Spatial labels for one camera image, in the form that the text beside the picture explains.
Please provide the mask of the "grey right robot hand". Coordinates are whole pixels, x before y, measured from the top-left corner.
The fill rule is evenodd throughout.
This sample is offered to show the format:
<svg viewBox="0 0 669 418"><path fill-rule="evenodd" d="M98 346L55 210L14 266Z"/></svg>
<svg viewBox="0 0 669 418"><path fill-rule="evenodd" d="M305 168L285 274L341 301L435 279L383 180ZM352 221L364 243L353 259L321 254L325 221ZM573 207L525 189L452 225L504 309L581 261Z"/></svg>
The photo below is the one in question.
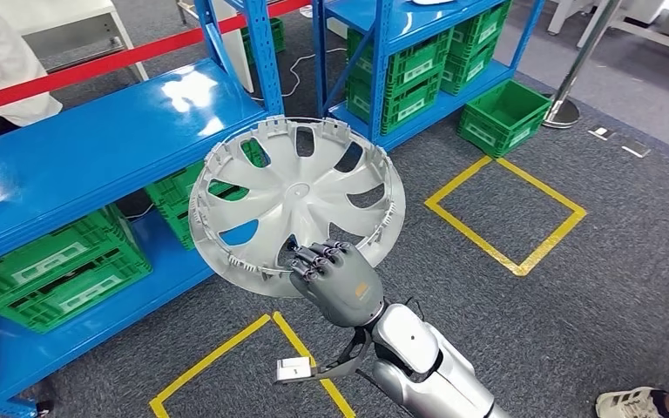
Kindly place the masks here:
<svg viewBox="0 0 669 418"><path fill-rule="evenodd" d="M365 327L386 307L382 280L349 242L300 246L290 266L294 288L338 327Z"/></svg>

